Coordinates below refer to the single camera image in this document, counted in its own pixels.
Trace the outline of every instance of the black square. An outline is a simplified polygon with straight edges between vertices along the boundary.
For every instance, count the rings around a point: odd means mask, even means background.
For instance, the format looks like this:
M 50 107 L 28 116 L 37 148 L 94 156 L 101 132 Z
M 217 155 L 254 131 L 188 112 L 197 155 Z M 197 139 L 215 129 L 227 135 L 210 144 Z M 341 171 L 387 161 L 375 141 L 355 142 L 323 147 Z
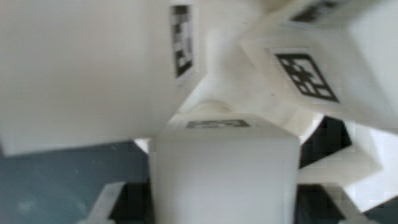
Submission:
M 275 57 L 302 95 L 339 102 L 311 56 L 293 53 Z
M 318 0 L 290 20 L 298 23 L 316 23 L 345 2 L 346 0 Z
M 250 125 L 243 120 L 190 121 L 186 128 L 247 128 Z
M 170 17 L 176 78 L 179 78 L 194 66 L 192 9 L 188 5 L 172 6 Z

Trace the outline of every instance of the dark gray surface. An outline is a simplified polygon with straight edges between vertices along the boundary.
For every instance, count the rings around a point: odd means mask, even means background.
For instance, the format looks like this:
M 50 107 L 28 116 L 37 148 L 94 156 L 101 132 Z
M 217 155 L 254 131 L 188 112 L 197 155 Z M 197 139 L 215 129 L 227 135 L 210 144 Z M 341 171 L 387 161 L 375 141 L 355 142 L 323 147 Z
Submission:
M 147 176 L 147 156 L 130 142 L 2 158 L 0 223 L 75 224 L 103 185 Z

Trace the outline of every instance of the white panel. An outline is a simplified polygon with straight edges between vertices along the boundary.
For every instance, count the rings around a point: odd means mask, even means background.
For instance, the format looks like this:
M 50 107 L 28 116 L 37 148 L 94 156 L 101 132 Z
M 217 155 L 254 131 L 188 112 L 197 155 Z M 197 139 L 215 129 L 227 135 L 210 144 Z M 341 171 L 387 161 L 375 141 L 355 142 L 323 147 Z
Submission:
M 174 79 L 169 1 L 0 5 L 5 154 L 153 135 L 199 81 Z
M 234 119 L 250 127 L 185 129 L 181 122 L 154 140 L 160 224 L 293 222 L 298 140 L 258 119 Z

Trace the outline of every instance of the gray floor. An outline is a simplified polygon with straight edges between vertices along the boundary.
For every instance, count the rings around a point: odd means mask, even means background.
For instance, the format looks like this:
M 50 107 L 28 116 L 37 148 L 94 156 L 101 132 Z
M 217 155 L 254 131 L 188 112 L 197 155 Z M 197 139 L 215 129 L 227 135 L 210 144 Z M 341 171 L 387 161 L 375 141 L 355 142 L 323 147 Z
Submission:
M 0 159 L 0 223 L 75 224 L 103 185 L 147 176 L 147 156 L 130 142 Z

